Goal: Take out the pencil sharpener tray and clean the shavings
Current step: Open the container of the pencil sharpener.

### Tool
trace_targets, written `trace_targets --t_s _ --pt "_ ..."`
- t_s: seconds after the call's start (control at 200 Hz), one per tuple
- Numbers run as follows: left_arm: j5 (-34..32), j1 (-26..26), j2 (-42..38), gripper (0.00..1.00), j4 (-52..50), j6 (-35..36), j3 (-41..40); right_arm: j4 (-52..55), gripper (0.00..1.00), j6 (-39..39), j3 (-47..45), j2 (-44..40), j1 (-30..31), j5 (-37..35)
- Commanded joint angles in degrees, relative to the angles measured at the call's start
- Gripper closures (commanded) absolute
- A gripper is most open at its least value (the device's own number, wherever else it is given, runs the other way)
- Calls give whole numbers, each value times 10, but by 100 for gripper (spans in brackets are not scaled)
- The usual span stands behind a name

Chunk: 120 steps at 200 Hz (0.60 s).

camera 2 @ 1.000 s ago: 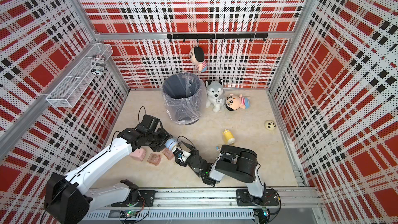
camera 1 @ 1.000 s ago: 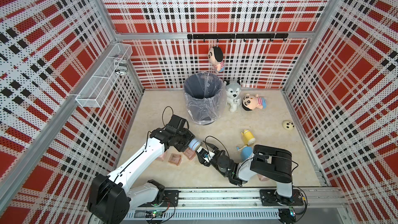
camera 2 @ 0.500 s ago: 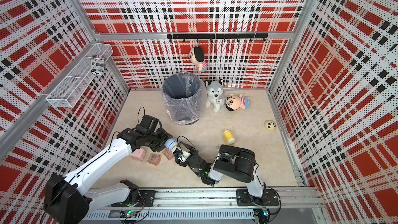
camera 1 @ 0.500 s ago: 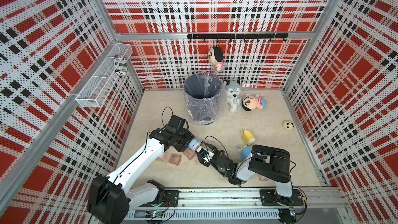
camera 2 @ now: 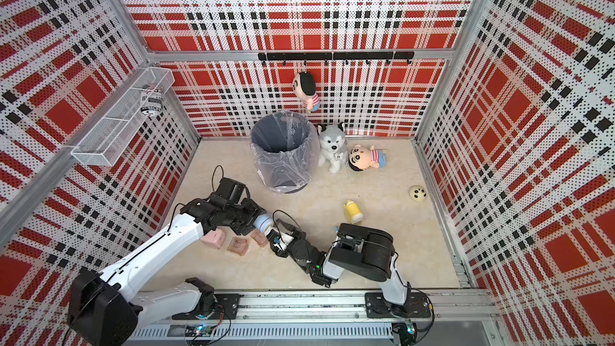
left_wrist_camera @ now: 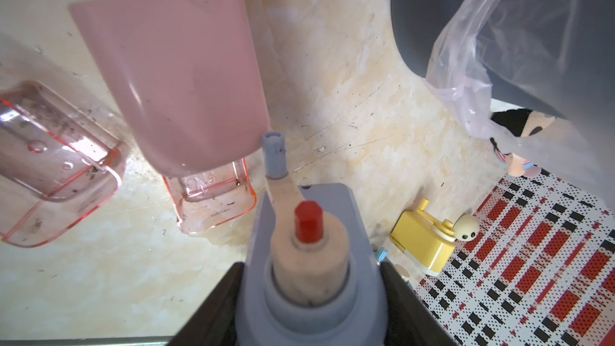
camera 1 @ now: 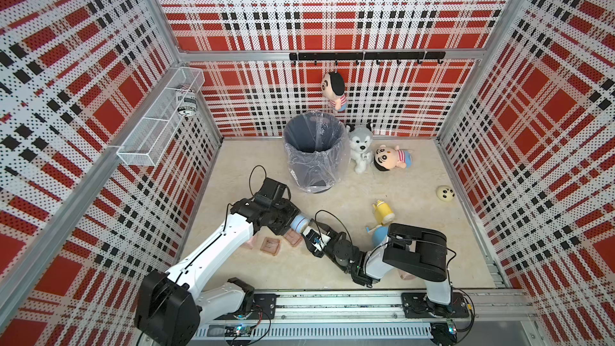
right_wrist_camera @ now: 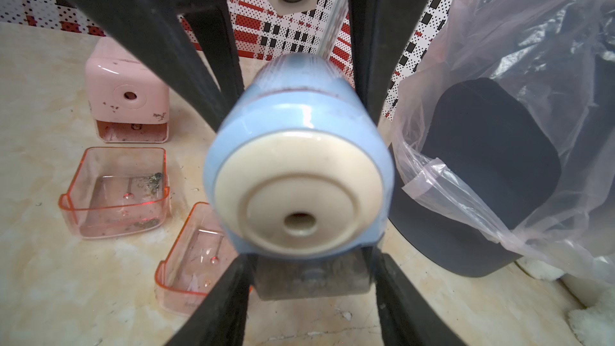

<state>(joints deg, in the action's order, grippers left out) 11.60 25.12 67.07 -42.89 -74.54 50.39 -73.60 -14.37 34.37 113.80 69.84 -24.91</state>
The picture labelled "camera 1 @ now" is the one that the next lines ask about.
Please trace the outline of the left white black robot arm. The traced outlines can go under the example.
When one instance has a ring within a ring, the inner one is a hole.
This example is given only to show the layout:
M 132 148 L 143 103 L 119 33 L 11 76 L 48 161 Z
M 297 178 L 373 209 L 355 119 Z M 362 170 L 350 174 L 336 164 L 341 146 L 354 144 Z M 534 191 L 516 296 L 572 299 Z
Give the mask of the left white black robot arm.
M 227 206 L 224 222 L 195 251 L 165 272 L 149 272 L 139 286 L 135 326 L 139 345 L 186 345 L 199 326 L 225 315 L 248 315 L 254 288 L 231 278 L 219 288 L 206 285 L 226 260 L 261 227 L 285 235 L 299 208 L 288 186 L 264 180 L 250 198 Z

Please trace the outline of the translucent pink sharpener tray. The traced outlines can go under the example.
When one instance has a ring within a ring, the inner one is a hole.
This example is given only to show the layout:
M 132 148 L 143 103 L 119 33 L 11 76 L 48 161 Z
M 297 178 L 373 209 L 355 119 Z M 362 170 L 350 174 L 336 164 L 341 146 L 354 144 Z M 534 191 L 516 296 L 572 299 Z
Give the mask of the translucent pink sharpener tray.
M 260 250 L 271 256 L 277 256 L 280 252 L 281 244 L 280 240 L 275 238 L 266 237 L 261 245 Z

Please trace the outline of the grey bin with plastic liner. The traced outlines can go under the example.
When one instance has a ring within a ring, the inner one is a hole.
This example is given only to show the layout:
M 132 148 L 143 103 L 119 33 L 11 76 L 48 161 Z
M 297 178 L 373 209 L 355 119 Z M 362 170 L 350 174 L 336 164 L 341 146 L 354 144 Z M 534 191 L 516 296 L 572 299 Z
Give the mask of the grey bin with plastic liner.
M 288 169 L 302 192 L 320 194 L 339 184 L 350 163 L 346 126 L 336 116 L 308 111 L 283 130 Z

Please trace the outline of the blue sharpener front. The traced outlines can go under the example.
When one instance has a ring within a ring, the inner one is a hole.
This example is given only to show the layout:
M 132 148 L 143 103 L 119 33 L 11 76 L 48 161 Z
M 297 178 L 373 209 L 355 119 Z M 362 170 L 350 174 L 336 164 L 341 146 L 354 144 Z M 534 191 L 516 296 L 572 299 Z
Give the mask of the blue sharpener front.
M 311 222 L 310 218 L 307 218 L 301 214 L 298 214 L 294 220 L 291 222 L 291 230 L 298 234 L 302 234 L 306 227 L 309 226 Z

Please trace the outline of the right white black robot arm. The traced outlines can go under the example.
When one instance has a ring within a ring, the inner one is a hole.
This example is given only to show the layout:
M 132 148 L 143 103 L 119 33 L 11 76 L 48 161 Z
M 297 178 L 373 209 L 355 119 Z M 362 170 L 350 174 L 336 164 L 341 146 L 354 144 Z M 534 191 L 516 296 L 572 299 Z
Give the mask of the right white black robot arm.
M 448 278 L 446 235 L 436 230 L 391 224 L 371 251 L 355 246 L 345 232 L 316 222 L 301 232 L 313 256 L 328 257 L 355 284 L 372 288 L 396 269 L 424 281 L 426 292 L 404 293 L 402 305 L 408 318 L 461 319 L 470 317 L 461 293 L 455 294 Z

